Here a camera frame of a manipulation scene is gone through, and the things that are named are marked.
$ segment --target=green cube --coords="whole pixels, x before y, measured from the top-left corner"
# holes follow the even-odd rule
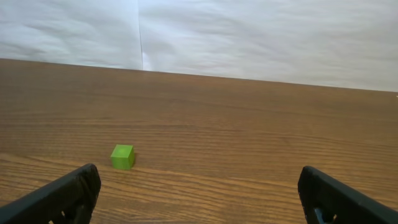
[[[134,147],[126,145],[116,145],[113,149],[112,165],[116,169],[131,169],[134,163]]]

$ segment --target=white wall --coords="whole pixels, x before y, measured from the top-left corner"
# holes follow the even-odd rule
[[[398,91],[396,0],[4,2],[2,58]]]

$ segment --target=brown wooden surface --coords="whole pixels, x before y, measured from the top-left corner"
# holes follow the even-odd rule
[[[92,162],[92,223],[305,223],[305,165],[398,209],[397,95],[0,60],[0,205]]]

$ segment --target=wood grain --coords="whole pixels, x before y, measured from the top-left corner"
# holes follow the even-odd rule
[[[92,223],[305,223],[305,165],[398,209],[397,95],[0,60],[0,205],[92,162]]]

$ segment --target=tabletop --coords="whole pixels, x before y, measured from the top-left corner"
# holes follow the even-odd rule
[[[305,223],[310,165],[397,210],[397,95],[3,59],[0,205],[94,163],[92,223]]]

